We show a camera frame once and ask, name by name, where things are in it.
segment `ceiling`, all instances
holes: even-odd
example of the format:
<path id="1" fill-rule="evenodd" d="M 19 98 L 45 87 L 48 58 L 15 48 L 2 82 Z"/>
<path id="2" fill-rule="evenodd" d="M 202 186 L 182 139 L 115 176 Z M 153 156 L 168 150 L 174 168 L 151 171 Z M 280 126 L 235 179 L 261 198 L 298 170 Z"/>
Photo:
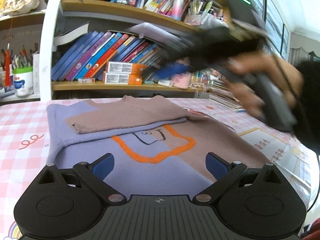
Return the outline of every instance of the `ceiling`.
<path id="1" fill-rule="evenodd" d="M 320 41 L 320 0 L 277 0 L 277 4 L 291 32 Z"/>

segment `red tassel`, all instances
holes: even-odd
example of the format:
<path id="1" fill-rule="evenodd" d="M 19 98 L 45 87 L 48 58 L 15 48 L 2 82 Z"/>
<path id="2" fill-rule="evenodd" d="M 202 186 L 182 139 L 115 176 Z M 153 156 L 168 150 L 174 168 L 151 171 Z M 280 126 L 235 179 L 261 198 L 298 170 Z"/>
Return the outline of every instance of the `red tassel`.
<path id="1" fill-rule="evenodd" d="M 11 79 L 10 79 L 10 53 L 9 50 L 5 52 L 5 78 L 4 78 L 4 86 L 10 87 L 11 86 Z"/>

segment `black cable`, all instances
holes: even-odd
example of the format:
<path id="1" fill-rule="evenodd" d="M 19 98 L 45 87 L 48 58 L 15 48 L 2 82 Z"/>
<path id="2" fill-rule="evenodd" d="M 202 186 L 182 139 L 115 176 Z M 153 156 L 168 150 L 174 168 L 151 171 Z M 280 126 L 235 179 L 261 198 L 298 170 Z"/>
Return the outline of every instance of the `black cable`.
<path id="1" fill-rule="evenodd" d="M 275 55 L 274 53 L 272 54 L 272 57 L 274 59 L 274 61 L 276 62 L 276 66 L 277 68 L 280 70 L 282 76 L 284 77 L 285 81 L 287 82 L 287 85 L 289 86 L 289 89 L 290 89 L 290 92 L 292 93 L 292 95 L 294 96 L 295 100 L 297 101 L 297 106 L 298 106 L 298 109 L 300 110 L 300 113 L 301 113 L 301 116 L 303 118 L 303 121 L 304 121 L 304 124 L 305 124 L 305 130 L 306 132 L 309 134 L 311 140 L 313 142 L 315 142 L 315 137 L 312 133 L 312 130 L 311 130 L 311 126 L 310 126 L 310 123 L 307 119 L 307 116 L 306 116 L 306 113 L 304 111 L 304 107 L 298 97 L 298 95 L 296 94 L 296 92 L 293 90 L 292 86 L 290 85 L 289 83 L 289 80 L 286 76 L 286 74 L 284 73 L 282 67 L 280 66 L 280 62 L 279 62 L 279 59 L 278 59 L 278 56 Z M 318 161 L 318 166 L 319 166 L 319 171 L 320 171 L 320 160 L 319 160 L 319 155 L 316 153 L 316 158 L 317 158 L 317 161 Z M 319 196 L 319 193 L 320 193 L 320 172 L 319 172 L 319 187 L 318 187 L 318 192 L 317 192 L 317 195 L 316 195 L 316 198 L 314 200 L 314 202 L 312 203 L 312 205 L 308 208 L 307 212 L 309 212 L 313 206 L 316 204 L 316 201 L 318 199 L 318 196 Z"/>

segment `pink case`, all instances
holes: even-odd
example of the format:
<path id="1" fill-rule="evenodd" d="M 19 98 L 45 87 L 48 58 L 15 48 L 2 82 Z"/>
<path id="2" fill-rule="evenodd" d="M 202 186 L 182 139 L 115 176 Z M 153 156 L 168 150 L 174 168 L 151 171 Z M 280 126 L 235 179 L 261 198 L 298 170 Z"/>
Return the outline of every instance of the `pink case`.
<path id="1" fill-rule="evenodd" d="M 184 73 L 179 75 L 174 75 L 171 80 L 173 81 L 173 86 L 177 88 L 187 89 L 190 85 L 191 74 Z"/>

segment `human hand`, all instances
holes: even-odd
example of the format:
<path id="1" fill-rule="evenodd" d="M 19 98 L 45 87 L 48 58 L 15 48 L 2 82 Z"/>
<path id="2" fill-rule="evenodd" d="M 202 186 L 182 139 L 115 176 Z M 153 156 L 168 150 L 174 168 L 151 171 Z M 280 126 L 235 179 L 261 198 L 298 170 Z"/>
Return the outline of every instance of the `human hand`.
<path id="1" fill-rule="evenodd" d="M 284 71 L 293 91 L 300 96 L 303 87 L 302 74 L 291 64 L 278 58 L 279 64 Z M 293 108 L 296 105 L 296 99 L 290 91 L 290 88 L 278 69 L 272 55 L 265 55 L 262 52 L 243 53 L 233 57 L 228 68 L 235 74 L 244 75 L 246 73 L 265 72 L 271 81 L 282 91 L 288 105 Z M 241 101 L 242 106 L 247 110 L 248 114 L 258 119 L 262 117 L 261 107 L 264 102 L 254 94 L 248 86 L 243 83 L 225 82 L 226 87 L 230 89 L 235 98 Z"/>

